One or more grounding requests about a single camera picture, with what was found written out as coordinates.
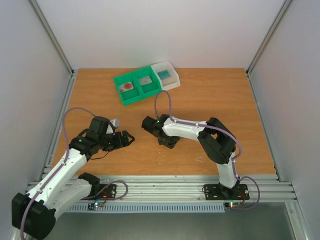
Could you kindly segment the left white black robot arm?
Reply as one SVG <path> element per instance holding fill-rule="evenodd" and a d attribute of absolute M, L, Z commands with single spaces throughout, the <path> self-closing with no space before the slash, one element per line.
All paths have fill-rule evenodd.
<path fill-rule="evenodd" d="M 80 200 L 94 200 L 94 207 L 107 200 L 116 200 L 116 181 L 101 184 L 100 179 L 83 173 L 66 187 L 71 177 L 99 151 L 129 146 L 135 138 L 126 130 L 116 131 L 118 119 L 95 116 L 88 128 L 67 141 L 65 154 L 55 167 L 27 193 L 17 193 L 11 202 L 12 226 L 25 236 L 43 240 L 52 231 L 57 219 Z"/>

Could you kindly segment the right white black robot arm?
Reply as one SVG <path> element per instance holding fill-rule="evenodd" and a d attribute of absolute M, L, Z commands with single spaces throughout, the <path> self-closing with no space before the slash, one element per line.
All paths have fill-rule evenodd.
<path fill-rule="evenodd" d="M 230 131 L 217 119 L 190 121 L 163 114 L 159 119 L 146 116 L 142 129 L 157 138 L 158 144 L 172 149 L 180 138 L 200 143 L 207 157 L 217 165 L 221 194 L 234 197 L 238 191 L 232 157 L 235 156 L 236 141 Z"/>

